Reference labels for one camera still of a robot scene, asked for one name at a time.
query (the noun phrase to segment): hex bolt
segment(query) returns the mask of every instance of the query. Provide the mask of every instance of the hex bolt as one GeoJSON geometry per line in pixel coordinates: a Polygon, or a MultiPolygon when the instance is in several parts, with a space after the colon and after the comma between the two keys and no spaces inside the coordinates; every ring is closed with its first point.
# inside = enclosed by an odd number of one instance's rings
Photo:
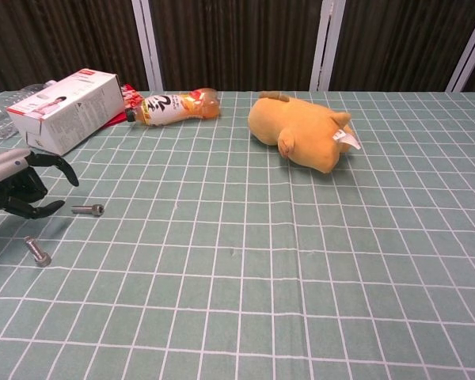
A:
{"type": "Polygon", "coordinates": [[[44,268],[51,263],[51,256],[49,256],[45,251],[39,247],[36,240],[33,237],[25,237],[25,244],[28,246],[28,249],[33,254],[33,258],[37,263],[38,267],[44,268]]]}
{"type": "Polygon", "coordinates": [[[101,216],[104,214],[104,206],[94,204],[93,206],[73,206],[71,208],[73,214],[91,214],[93,216],[101,216]]]}

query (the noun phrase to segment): plastic bottle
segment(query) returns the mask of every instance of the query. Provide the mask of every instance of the plastic bottle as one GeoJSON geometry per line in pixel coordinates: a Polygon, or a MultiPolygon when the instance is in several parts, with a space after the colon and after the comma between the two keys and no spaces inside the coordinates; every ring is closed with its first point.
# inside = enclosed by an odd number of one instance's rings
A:
{"type": "Polygon", "coordinates": [[[220,102],[215,89],[196,89],[190,93],[154,95],[125,111],[127,121],[145,125],[165,125],[180,120],[214,119],[220,114],[220,102]]]}
{"type": "Polygon", "coordinates": [[[27,85],[19,91],[13,91],[0,96],[0,140],[8,139],[17,133],[17,129],[7,113],[7,107],[32,96],[34,93],[38,93],[53,83],[55,83],[55,81],[49,81],[44,84],[27,85]]]}

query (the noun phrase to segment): yellow plush toy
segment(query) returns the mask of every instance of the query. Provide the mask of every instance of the yellow plush toy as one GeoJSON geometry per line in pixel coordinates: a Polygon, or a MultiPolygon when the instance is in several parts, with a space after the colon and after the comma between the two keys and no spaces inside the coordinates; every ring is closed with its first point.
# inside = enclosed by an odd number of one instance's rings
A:
{"type": "Polygon", "coordinates": [[[279,153],[296,164],[329,173],[340,154],[360,149],[348,126],[351,115],[319,104],[264,91],[250,110],[251,133],[262,143],[278,146],[279,153]]]}

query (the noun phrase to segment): plush toy tag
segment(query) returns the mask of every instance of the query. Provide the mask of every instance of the plush toy tag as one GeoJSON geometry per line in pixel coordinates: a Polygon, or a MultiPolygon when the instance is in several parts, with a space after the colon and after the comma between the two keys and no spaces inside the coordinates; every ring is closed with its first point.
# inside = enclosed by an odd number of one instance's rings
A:
{"type": "Polygon", "coordinates": [[[349,133],[345,133],[345,131],[343,131],[342,129],[338,129],[338,131],[334,134],[332,138],[336,141],[352,145],[356,149],[361,149],[361,146],[359,145],[359,142],[355,139],[355,137],[350,135],[349,133]]]}

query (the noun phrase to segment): product box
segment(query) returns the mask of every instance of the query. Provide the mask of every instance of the product box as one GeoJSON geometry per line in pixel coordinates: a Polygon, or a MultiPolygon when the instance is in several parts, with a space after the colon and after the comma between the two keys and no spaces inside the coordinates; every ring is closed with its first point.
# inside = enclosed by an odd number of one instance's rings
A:
{"type": "Polygon", "coordinates": [[[28,145],[64,155],[124,109],[116,74],[82,69],[7,112],[28,145]]]}

